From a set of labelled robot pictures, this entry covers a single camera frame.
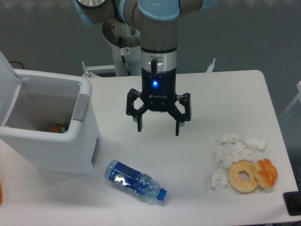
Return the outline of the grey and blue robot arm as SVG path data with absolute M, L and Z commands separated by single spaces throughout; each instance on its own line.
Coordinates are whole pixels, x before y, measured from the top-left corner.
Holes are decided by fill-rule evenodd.
M 86 24 L 103 23 L 107 41 L 120 48 L 139 46 L 142 91 L 129 90 L 127 115 L 142 130 L 142 115 L 169 113 L 180 128 L 191 120 L 189 93 L 176 93 L 179 17 L 214 4 L 212 0 L 76 0 Z

